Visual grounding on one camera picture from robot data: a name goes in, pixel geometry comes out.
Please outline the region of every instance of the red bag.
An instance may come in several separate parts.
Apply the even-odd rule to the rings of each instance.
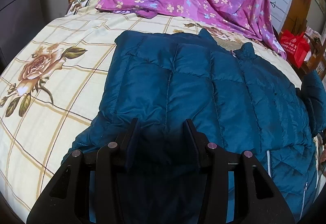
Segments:
[[[304,32],[294,36],[289,30],[285,30],[280,39],[280,44],[285,50],[290,63],[300,68],[310,50],[309,44],[304,39]]]

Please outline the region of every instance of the green leaf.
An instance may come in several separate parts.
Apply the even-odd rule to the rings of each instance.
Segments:
[[[74,59],[76,57],[80,57],[82,54],[84,54],[87,50],[84,48],[80,48],[77,46],[73,46],[70,48],[67,48],[61,57],[66,57],[68,59]]]
[[[10,104],[7,107],[6,110],[6,117],[9,117],[12,115],[12,113],[14,112],[14,110],[16,109],[18,102],[20,100],[21,96],[17,97],[16,99],[13,99]]]
[[[184,26],[190,28],[190,27],[194,27],[195,24],[194,23],[184,23]]]
[[[52,103],[52,105],[53,105],[53,96],[52,96],[51,92],[50,92],[47,88],[45,88],[45,87],[41,84],[41,82],[40,82],[40,89],[42,89],[43,91],[45,91],[45,92],[50,96],[50,100],[51,100],[51,103]]]
[[[22,103],[19,107],[19,116],[22,117],[24,115],[24,113],[26,113],[29,104],[31,103],[31,93],[28,93],[25,95],[24,99],[22,100]]]

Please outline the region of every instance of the quilted jacket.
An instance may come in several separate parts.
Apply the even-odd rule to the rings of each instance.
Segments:
[[[194,173],[187,155],[187,118],[210,142],[252,151],[299,220],[316,193],[312,137],[326,127],[326,94],[316,72],[296,91],[251,43],[232,53],[205,29],[199,35],[125,31],[115,42],[98,115],[68,153],[99,149],[138,117],[134,164],[118,178],[126,223],[197,223],[206,178]],[[229,221],[233,196],[230,180]]]

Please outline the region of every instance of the white zipper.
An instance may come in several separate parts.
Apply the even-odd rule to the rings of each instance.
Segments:
[[[268,175],[269,177],[272,177],[271,175],[271,152],[268,150],[266,152],[267,154],[267,170],[268,170]]]
[[[306,182],[306,185],[304,187],[304,197],[305,197],[305,192],[307,191],[307,184],[308,184],[308,182]],[[303,201],[302,201],[301,214],[300,214],[299,220],[302,218],[302,213],[304,211],[304,197],[303,197]]]

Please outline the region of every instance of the bed sheet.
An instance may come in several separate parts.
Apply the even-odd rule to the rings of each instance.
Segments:
[[[96,116],[114,40],[123,31],[198,34],[206,28],[228,50],[250,42],[188,18],[101,13],[98,1],[74,0],[68,14],[45,26],[0,77],[0,191],[23,221],[75,137]],[[257,55],[301,86],[285,60],[252,43]]]

